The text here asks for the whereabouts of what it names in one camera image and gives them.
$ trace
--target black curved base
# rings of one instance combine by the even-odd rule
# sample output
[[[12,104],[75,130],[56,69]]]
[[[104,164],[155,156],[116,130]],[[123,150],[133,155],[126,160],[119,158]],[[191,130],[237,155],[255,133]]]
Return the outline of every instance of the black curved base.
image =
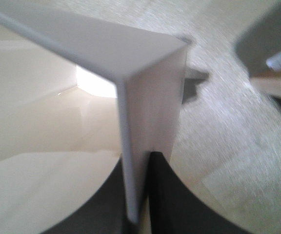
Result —
[[[131,233],[131,229],[125,212],[120,160],[91,199],[43,234],[127,234]]]
[[[147,179],[152,234],[249,234],[194,196],[162,153],[151,154]]]

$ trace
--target black panel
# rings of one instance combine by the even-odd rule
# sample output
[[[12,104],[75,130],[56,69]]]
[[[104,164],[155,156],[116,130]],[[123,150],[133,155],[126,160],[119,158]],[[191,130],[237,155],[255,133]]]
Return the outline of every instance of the black panel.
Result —
[[[249,234],[194,196],[162,153],[151,154],[147,179],[152,234]]]

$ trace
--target white object edge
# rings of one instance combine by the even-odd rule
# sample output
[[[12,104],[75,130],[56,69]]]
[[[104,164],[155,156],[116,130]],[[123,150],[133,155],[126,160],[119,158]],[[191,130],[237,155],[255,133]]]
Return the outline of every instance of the white object edge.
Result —
[[[0,0],[0,24],[115,83],[127,216],[138,224],[149,153],[160,151],[169,158],[172,151],[187,44],[14,0]]]

